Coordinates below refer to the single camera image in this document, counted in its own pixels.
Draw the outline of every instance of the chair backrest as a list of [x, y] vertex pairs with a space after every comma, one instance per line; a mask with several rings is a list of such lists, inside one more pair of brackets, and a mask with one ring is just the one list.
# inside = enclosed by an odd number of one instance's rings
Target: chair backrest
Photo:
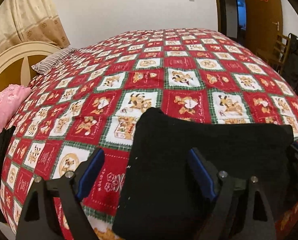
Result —
[[290, 50], [290, 38], [287, 36], [284, 36], [283, 34], [279, 33], [277, 34], [277, 39], [276, 39], [276, 43], [274, 44], [273, 47], [273, 54], [278, 54], [278, 57], [280, 58], [280, 62], [282, 64], [285, 63], [288, 54], [289, 54], [289, 50]]

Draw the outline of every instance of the beige curtain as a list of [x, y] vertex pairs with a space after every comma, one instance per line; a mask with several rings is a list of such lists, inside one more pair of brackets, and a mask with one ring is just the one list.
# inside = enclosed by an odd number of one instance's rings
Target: beige curtain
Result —
[[25, 41], [70, 43], [52, 0], [4, 0], [0, 5], [0, 53]]

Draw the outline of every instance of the pillow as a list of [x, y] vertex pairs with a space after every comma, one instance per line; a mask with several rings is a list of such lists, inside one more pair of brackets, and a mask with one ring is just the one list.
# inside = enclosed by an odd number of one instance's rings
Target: pillow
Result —
[[68, 57], [70, 54], [78, 51], [75, 48], [62, 49], [54, 54], [49, 55], [39, 63], [31, 66], [39, 74], [45, 74], [54, 66], [58, 65], [64, 58]]
[[31, 93], [30, 88], [20, 85], [9, 85], [0, 92], [0, 133]]

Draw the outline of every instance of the bed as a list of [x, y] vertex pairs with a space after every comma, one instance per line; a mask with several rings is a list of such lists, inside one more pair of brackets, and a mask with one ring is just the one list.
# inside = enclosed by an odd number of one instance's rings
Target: bed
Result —
[[[31, 70], [56, 51], [27, 42], [0, 55], [0, 91], [11, 83], [33, 90], [7, 125], [16, 130], [0, 207], [14, 233], [35, 177], [59, 178], [100, 146], [105, 164], [82, 206], [100, 238], [120, 239], [111, 225], [135, 124], [150, 107], [189, 122], [289, 124], [298, 141], [298, 97], [260, 58], [216, 31], [126, 32], [79, 49], [48, 73]], [[58, 199], [55, 206], [65, 238], [72, 239]], [[298, 203], [277, 220], [278, 238], [297, 220]]]

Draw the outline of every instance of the curved headboard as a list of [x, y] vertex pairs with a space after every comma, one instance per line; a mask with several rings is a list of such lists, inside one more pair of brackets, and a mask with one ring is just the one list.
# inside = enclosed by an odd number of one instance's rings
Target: curved headboard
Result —
[[0, 54], [0, 92], [10, 84], [27, 86], [37, 75], [31, 66], [59, 50], [43, 41], [28, 41], [4, 51]]

